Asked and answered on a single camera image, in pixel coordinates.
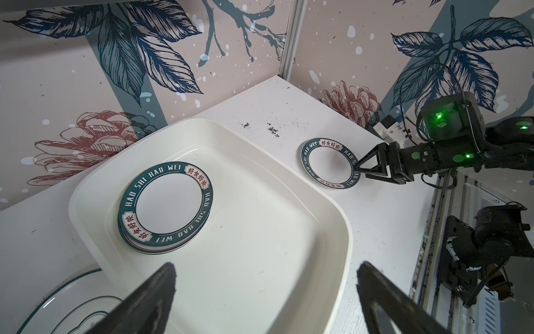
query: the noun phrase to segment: red flower illustration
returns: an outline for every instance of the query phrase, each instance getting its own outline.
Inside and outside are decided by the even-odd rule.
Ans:
[[[54,185],[82,170],[109,158],[132,143],[156,131],[143,116],[102,111],[84,113],[76,126],[63,131],[65,141],[40,141],[35,147],[43,151],[34,158],[52,175],[37,176],[30,185]]]
[[[324,90],[325,98],[318,100],[365,128],[373,114],[381,110],[375,94],[371,93],[367,87],[350,86],[347,89],[344,81],[340,82],[340,86],[335,85],[331,94]]]

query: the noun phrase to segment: blue leaf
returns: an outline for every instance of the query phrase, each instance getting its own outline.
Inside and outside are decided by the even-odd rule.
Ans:
[[[140,103],[145,67],[131,40],[130,27],[111,11],[98,34],[100,64],[111,81]]]
[[[533,46],[530,30],[510,18],[480,19],[462,31],[459,41],[467,50],[477,52]]]
[[[184,58],[163,39],[136,23],[131,30],[133,43],[152,79],[172,91],[202,93]]]
[[[479,106],[494,111],[493,100],[499,76],[489,62],[474,53],[457,51],[452,55],[449,67],[456,74],[462,89],[475,95]]]
[[[60,38],[86,35],[102,23],[103,17],[102,5],[86,5],[29,10],[20,20],[6,22],[32,33]]]
[[[423,58],[400,74],[393,88],[393,106],[421,95],[432,75],[442,67],[436,63],[437,60],[437,57]]]
[[[391,34],[397,49],[410,57],[429,57],[436,55],[443,41],[435,33],[406,33],[400,36]]]
[[[428,85],[423,89],[422,95],[415,102],[415,113],[419,114],[421,108],[430,101],[442,96],[460,92],[460,87],[452,79],[453,74],[446,67],[442,67],[432,75]]]
[[[173,0],[145,0],[124,4],[135,23],[169,42],[200,34],[182,7]]]

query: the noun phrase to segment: cream plastic tray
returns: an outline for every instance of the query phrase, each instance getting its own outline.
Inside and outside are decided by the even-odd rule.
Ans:
[[[209,175],[209,219],[175,251],[135,252],[117,229],[119,200],[139,173],[175,160]],[[183,120],[108,159],[76,188],[69,216],[124,296],[165,262],[175,265],[167,334],[313,334],[332,327],[352,252],[346,215],[304,176],[213,121]]]

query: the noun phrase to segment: white table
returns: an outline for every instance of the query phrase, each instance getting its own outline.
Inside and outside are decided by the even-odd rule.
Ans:
[[[244,135],[307,177],[299,146],[309,139],[334,139],[360,158],[381,142],[277,76],[197,117]],[[67,212],[72,192],[93,168],[0,212],[0,332],[15,333],[56,287],[98,267]],[[347,286],[332,333],[365,333],[356,270],[370,261],[408,293],[434,189],[420,180],[396,185],[365,177],[344,190],[317,185],[346,212],[354,236]]]

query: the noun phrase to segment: floral wallpaper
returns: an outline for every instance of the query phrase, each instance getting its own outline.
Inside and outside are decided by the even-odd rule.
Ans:
[[[0,210],[278,74],[291,2],[0,14]]]
[[[417,141],[409,120],[460,90],[488,126],[534,115],[532,1],[309,0],[305,12],[289,81],[371,132],[404,114]],[[510,192],[529,187],[513,170],[495,173]]]

